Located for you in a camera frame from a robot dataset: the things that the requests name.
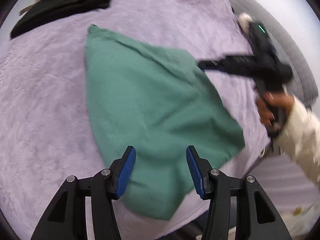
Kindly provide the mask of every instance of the green light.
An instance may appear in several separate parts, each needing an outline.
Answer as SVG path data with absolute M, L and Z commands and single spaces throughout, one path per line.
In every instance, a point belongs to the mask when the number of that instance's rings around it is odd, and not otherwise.
M 259 28 L 264 32 L 264 33 L 266 33 L 265 31 L 264 31 L 264 29 L 262 29 L 262 27 L 260 26 L 260 25 L 258 25 L 259 26 Z

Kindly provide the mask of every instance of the human hand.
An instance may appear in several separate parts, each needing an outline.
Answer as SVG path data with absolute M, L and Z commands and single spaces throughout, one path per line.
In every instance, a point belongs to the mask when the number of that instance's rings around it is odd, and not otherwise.
M 265 101 L 274 107 L 283 107 L 286 117 L 288 118 L 291 112 L 291 109 L 294 105 L 294 97 L 288 95 L 284 92 L 281 93 L 269 93 L 266 92 L 263 94 Z M 256 100 L 258 107 L 258 113 L 260 115 L 260 121 L 265 126 L 271 126 L 271 120 L 274 120 L 272 112 L 267 109 L 265 102 L 259 97 Z

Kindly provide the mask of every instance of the silver screw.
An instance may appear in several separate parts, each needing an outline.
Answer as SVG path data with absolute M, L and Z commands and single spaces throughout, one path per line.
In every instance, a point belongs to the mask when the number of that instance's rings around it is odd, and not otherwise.
M 213 169 L 213 170 L 211 170 L 211 174 L 214 176 L 218 176 L 220 174 L 220 171 L 217 169 Z
M 252 176 L 248 176 L 247 177 L 247 181 L 250 182 L 250 183 L 253 183 L 256 179 Z
M 75 179 L 76 179 L 76 177 L 71 175 L 71 176 L 67 177 L 67 182 L 73 182 Z
M 104 169 L 104 170 L 101 171 L 101 174 L 102 174 L 103 176 L 107 176 L 107 175 L 109 175 L 110 173 L 111 173 L 111 171 L 110 171 L 109 169 Z

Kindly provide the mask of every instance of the bed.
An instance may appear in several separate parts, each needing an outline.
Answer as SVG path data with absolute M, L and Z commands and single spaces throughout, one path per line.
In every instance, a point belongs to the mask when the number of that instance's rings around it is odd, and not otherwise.
M 90 177 L 105 168 L 86 110 L 88 26 L 95 24 L 152 45 L 182 48 L 196 59 L 248 54 L 250 46 L 231 7 L 264 22 L 280 58 L 294 69 L 288 90 L 310 107 L 318 90 L 306 60 L 286 31 L 254 0 L 112 0 L 110 8 L 63 18 L 10 41 L 0 58 L 0 209 L 21 240 L 31 238 L 67 176 Z M 255 108 L 254 84 L 247 78 L 206 74 L 244 130 L 245 148 L 221 170 L 242 177 L 269 143 Z M 171 233 L 208 206 L 192 191 L 170 221 L 160 221 L 130 212 L 121 200 L 114 203 L 122 239 L 140 240 Z M 90 212 L 87 229 L 92 239 Z

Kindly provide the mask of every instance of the blue gripper pad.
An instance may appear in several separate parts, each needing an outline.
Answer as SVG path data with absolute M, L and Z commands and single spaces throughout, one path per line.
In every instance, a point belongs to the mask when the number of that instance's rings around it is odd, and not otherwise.
M 196 192 L 200 196 L 200 198 L 203 199 L 205 194 L 203 178 L 201 176 L 199 167 L 197 166 L 196 160 L 191 152 L 190 146 L 187 148 L 186 154 L 188 167 L 193 180 L 193 184 L 195 185 Z
M 117 198 L 120 198 L 124 194 L 135 162 L 136 162 L 136 149 L 132 147 L 130 153 L 128 154 L 127 160 L 125 161 L 120 171 L 120 174 L 118 176 L 117 189 L 115 192 L 115 196 Z

